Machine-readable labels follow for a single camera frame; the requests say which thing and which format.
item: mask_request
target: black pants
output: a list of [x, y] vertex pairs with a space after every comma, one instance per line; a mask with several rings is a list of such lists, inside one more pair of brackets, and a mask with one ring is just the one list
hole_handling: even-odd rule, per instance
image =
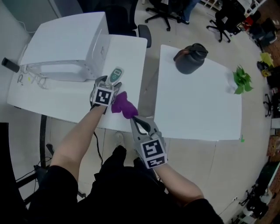
[[[110, 172], [115, 172], [119, 168], [123, 168], [123, 163], [126, 158], [126, 149], [122, 146], [118, 146], [114, 151], [112, 156], [110, 156], [102, 165], [99, 175], [106, 175]], [[134, 161], [134, 168], [138, 169], [149, 175], [154, 180], [157, 180], [157, 176], [153, 169], [148, 169], [140, 158], [136, 158]]]

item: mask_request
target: white desk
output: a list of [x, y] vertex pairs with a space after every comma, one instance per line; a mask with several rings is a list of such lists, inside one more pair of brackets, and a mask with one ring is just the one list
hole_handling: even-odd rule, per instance
[[[102, 75], [110, 75], [116, 66], [124, 69], [121, 78], [120, 92], [126, 91], [128, 100], [138, 106], [142, 81], [147, 40], [130, 36], [112, 35]], [[10, 84], [7, 102], [53, 118], [79, 122], [89, 111], [89, 96], [94, 81], [66, 82], [47, 79], [47, 90], [41, 89], [37, 83], [31, 84], [28, 75], [18, 83], [18, 73], [14, 73]], [[130, 121], [122, 113], [112, 114], [107, 109], [98, 124], [99, 128], [131, 132]]]
[[198, 140], [240, 138], [241, 95], [227, 93], [232, 72], [209, 59], [190, 75], [173, 57], [180, 49], [161, 45], [154, 121], [163, 137]]

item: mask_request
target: office chair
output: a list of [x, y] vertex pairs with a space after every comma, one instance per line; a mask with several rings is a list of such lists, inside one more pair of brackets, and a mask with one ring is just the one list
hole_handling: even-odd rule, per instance
[[237, 0], [223, 0], [222, 9], [215, 14], [216, 22], [210, 20], [210, 23], [214, 23], [216, 26], [206, 26], [206, 28], [218, 30], [220, 32], [219, 42], [222, 42], [223, 35], [225, 35], [229, 43], [231, 40], [224, 31], [226, 30], [234, 35], [239, 33], [240, 30], [237, 25], [246, 19], [244, 14], [245, 8]]
[[149, 20], [156, 19], [156, 18], [163, 18], [167, 28], [167, 31], [170, 31], [171, 27], [168, 21], [168, 18], [177, 20], [178, 23], [181, 22], [180, 17], [175, 17], [170, 15], [171, 12], [180, 12], [183, 10], [184, 4], [182, 0], [169, 0], [168, 5], [161, 3], [161, 0], [150, 0], [150, 2], [153, 4], [154, 8], [146, 8], [146, 11], [153, 11], [157, 13], [155, 16], [152, 16], [145, 20], [145, 23], [147, 23]]
[[78, 0], [84, 13], [100, 12], [106, 14], [109, 34], [136, 37], [138, 28], [139, 37], [147, 39], [147, 48], [151, 47], [151, 33], [146, 25], [136, 26], [134, 15], [138, 0]]

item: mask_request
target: white box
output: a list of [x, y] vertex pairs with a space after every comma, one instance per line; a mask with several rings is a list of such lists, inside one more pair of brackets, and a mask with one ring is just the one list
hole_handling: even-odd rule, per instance
[[102, 74], [109, 44], [104, 12], [63, 17], [39, 26], [21, 65], [55, 80], [95, 80]]

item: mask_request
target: purple cloth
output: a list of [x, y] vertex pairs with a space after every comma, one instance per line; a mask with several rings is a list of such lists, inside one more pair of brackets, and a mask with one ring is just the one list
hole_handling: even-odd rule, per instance
[[112, 104], [112, 113], [120, 113], [121, 111], [126, 119], [138, 115], [135, 106], [127, 100], [127, 93], [125, 91], [117, 95]]

